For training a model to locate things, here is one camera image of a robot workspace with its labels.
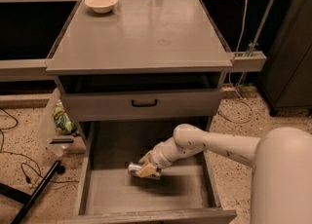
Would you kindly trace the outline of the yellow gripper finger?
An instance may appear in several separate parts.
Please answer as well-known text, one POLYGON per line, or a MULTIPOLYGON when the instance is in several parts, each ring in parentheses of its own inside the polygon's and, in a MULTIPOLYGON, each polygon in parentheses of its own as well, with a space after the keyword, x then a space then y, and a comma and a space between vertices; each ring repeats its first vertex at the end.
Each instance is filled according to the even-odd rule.
POLYGON ((155 166, 149 163, 139 165, 138 169, 135 172, 135 175, 137 175, 140 178, 151 178, 151 179, 159 179, 161 177, 160 171, 155 166))
POLYGON ((151 158, 152 150, 148 151, 142 158, 139 159, 138 163, 143 165, 146 162, 150 163, 150 158, 151 158))

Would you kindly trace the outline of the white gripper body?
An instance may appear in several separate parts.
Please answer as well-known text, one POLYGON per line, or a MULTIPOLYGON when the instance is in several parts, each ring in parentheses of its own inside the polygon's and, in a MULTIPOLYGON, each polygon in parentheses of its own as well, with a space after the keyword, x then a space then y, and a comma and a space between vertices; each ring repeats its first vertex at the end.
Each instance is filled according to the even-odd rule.
POLYGON ((157 168, 168 168, 175 160, 176 147, 173 144, 160 142, 152 149, 151 162, 157 168))

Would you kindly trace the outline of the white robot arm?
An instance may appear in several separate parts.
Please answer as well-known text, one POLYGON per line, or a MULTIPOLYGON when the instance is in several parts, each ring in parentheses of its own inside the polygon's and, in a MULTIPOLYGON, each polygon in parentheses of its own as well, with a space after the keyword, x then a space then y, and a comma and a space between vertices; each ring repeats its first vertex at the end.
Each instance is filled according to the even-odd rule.
POLYGON ((135 175, 155 177, 204 150, 252 169, 250 224, 312 224, 312 134, 286 127, 247 137, 181 124, 139 160, 135 175))

